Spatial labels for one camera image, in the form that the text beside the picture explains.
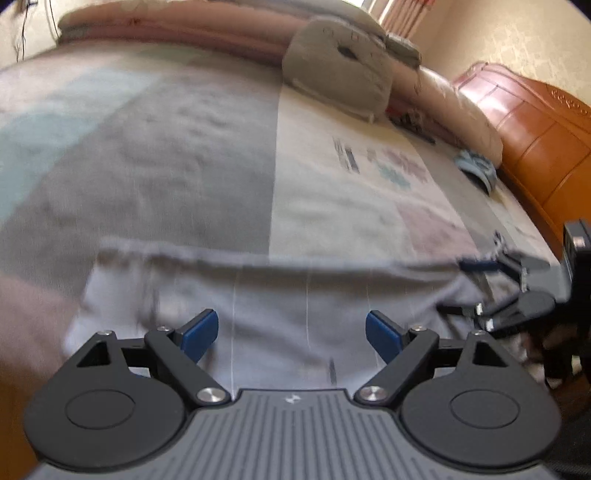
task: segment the metal screw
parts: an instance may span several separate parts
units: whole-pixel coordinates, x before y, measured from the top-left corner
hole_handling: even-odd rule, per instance
[[[226,399],[226,393],[221,388],[207,387],[199,390],[197,399],[204,403],[220,403]]]
[[[377,385],[369,385],[359,390],[359,396],[365,401],[377,402],[385,400],[388,396],[388,392],[385,388]]]
[[[582,236],[574,236],[573,237],[573,245],[576,248],[584,248],[585,247],[585,239]]]

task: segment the textured wallpaper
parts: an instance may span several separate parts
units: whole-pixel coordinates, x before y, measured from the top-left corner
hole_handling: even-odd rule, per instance
[[[449,79],[502,63],[591,105],[591,22],[567,0],[456,0],[423,58]]]

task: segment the wall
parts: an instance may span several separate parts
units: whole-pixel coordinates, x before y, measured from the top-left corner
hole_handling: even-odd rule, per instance
[[[50,9],[50,0],[38,0],[39,3],[29,9],[25,24],[25,58],[55,47],[56,34],[51,20],[51,10],[57,23],[62,15],[70,10],[106,1],[108,0],[51,0]],[[17,60],[15,46],[21,42],[23,20],[20,1],[15,1],[0,14],[0,69]]]
[[[423,54],[429,51],[433,45],[447,19],[449,11],[456,2],[457,0],[437,0],[410,38]]]
[[[567,0],[456,0],[441,23],[423,63],[444,77],[498,62],[591,104],[591,22]]]

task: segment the pillow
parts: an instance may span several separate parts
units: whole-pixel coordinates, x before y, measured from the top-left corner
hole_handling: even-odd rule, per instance
[[[382,40],[386,37],[384,29],[369,13],[343,0],[235,0],[235,2],[239,5],[266,8],[296,17],[333,15]]]
[[[162,2],[159,8],[145,1],[132,5],[127,0],[80,8],[64,15],[59,27],[65,31],[90,25],[121,25],[131,29],[137,25],[162,25],[180,33],[187,29],[208,31],[287,48],[296,31],[306,24],[290,15],[225,2]]]
[[[283,57],[284,79],[313,97],[373,120],[388,106],[392,70],[384,45],[336,17],[315,17]]]
[[[484,155],[495,168],[501,166],[501,137],[475,103],[432,70],[423,66],[412,69],[392,57],[388,61],[394,72],[394,97],[402,97],[424,110],[470,150]]]

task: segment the wooden headboard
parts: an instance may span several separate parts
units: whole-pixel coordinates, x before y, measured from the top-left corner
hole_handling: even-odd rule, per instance
[[[454,85],[500,133],[499,176],[560,257],[563,223],[591,220],[591,108],[499,64],[475,63]]]

